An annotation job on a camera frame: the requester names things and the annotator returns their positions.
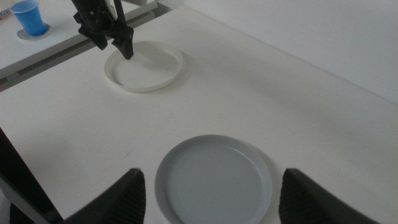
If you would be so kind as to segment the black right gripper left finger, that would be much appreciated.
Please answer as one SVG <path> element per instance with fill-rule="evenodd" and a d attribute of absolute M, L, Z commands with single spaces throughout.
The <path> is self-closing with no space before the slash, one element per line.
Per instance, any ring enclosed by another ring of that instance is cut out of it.
<path fill-rule="evenodd" d="M 143 224 L 146 212 L 146 185 L 140 169 L 128 170 L 110 188 L 65 223 Z"/>

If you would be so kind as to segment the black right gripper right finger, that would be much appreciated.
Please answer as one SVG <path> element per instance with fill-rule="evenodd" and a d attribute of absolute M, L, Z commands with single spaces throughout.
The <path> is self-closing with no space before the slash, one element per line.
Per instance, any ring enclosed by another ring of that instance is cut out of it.
<path fill-rule="evenodd" d="M 283 174 L 278 213 L 282 224 L 377 223 L 293 168 Z"/>

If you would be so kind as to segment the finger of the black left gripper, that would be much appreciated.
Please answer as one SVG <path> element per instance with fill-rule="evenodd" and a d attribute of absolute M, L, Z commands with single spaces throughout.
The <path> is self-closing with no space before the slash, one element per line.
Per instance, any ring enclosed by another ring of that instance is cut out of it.
<path fill-rule="evenodd" d="M 134 55 L 134 50 L 132 46 L 132 38 L 134 35 L 133 29 L 127 29 L 121 34 L 113 36 L 112 44 L 118 48 L 126 60 L 130 60 Z"/>
<path fill-rule="evenodd" d="M 78 32 L 90 39 L 101 50 L 104 50 L 108 45 L 108 41 L 104 35 L 94 34 L 86 29 L 79 29 Z"/>

